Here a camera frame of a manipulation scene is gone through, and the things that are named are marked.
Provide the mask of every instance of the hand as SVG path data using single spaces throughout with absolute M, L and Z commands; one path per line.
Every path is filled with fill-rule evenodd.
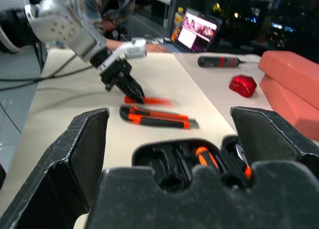
M 148 53 L 168 53 L 168 50 L 159 44 L 148 44 Z

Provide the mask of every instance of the plaid shirt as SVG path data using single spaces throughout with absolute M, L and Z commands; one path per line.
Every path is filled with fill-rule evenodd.
M 103 30 L 102 21 L 111 21 L 116 28 L 121 29 L 127 17 L 135 8 L 135 0 L 117 0 L 119 8 L 106 11 L 110 0 L 64 0 L 67 6 L 71 7 L 78 19 L 86 20 L 95 27 Z M 51 42 L 48 48 L 64 48 L 60 42 Z

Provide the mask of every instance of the person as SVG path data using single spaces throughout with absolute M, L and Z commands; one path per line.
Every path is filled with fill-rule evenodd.
M 112 32 L 123 27 L 128 16 L 135 8 L 135 0 L 64 0 L 80 19 L 88 21 L 97 27 L 102 34 Z M 117 2 L 118 8 L 109 7 Z M 107 40 L 107 47 L 114 51 L 123 43 Z M 148 52 L 167 52 L 166 48 L 158 44 L 148 44 Z

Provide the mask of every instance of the red object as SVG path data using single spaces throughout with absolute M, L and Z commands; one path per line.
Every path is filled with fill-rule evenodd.
M 300 133 L 319 140 L 319 110 L 265 75 L 260 83 L 269 104 Z
M 129 97 L 125 97 L 124 103 L 136 103 L 135 101 L 131 100 Z M 163 98 L 153 98 L 153 97 L 145 97 L 144 98 L 145 104 L 160 104 L 160 105 L 171 105 L 173 103 L 172 100 L 163 99 Z
M 241 96 L 250 98 L 256 90 L 257 84 L 250 76 L 237 75 L 233 77 L 229 84 L 229 88 Z
M 319 109 L 319 65 L 288 51 L 265 52 L 258 67 L 282 86 Z

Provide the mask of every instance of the laptop screen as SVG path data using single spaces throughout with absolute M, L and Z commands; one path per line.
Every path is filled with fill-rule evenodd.
M 177 33 L 177 42 L 193 52 L 206 52 L 221 25 L 221 20 L 188 9 Z

